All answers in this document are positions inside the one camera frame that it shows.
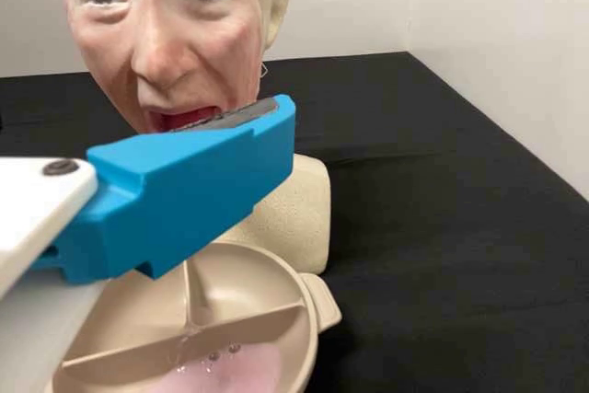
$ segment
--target robotic arm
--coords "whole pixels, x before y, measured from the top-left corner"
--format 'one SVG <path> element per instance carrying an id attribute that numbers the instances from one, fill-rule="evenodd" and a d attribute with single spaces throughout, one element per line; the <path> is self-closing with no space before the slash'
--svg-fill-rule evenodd
<path id="1" fill-rule="evenodd" d="M 44 389 L 106 280 L 158 278 L 247 217 L 290 175 L 294 135 L 277 96 L 87 161 L 0 158 L 0 391 Z"/>

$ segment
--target screw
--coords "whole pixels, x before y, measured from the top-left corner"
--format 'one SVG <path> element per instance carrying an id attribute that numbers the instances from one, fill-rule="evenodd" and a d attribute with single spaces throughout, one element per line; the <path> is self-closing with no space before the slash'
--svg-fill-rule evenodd
<path id="1" fill-rule="evenodd" d="M 57 160 L 52 161 L 43 168 L 43 175 L 48 177 L 55 177 L 59 175 L 71 174 L 77 171 L 80 167 L 74 160 Z"/>

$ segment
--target pink food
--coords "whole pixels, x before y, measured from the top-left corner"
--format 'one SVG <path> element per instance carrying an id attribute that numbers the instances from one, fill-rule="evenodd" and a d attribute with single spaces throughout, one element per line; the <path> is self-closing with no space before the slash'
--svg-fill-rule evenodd
<path id="1" fill-rule="evenodd" d="M 275 393 L 281 372 L 277 346 L 243 345 L 175 368 L 146 393 Z"/>

